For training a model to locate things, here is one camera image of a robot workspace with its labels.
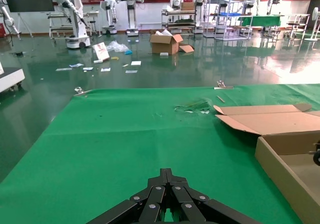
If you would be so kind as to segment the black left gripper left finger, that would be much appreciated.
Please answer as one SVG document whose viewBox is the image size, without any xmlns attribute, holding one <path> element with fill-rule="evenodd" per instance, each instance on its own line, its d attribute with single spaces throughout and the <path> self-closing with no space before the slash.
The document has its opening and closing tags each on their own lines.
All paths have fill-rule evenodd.
<svg viewBox="0 0 320 224">
<path fill-rule="evenodd" d="M 161 203 L 167 186 L 167 169 L 160 169 L 158 177 L 149 178 L 147 187 L 95 217 L 89 224 L 133 224 L 147 217 L 159 219 Z"/>
</svg>

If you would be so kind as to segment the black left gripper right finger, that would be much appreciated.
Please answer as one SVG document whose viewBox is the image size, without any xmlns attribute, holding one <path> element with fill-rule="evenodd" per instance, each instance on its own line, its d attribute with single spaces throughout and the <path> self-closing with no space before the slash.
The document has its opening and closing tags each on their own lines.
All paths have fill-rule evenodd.
<svg viewBox="0 0 320 224">
<path fill-rule="evenodd" d="M 192 189 L 186 178 L 166 170 L 166 204 L 175 222 L 252 224 L 253 219 Z"/>
</svg>

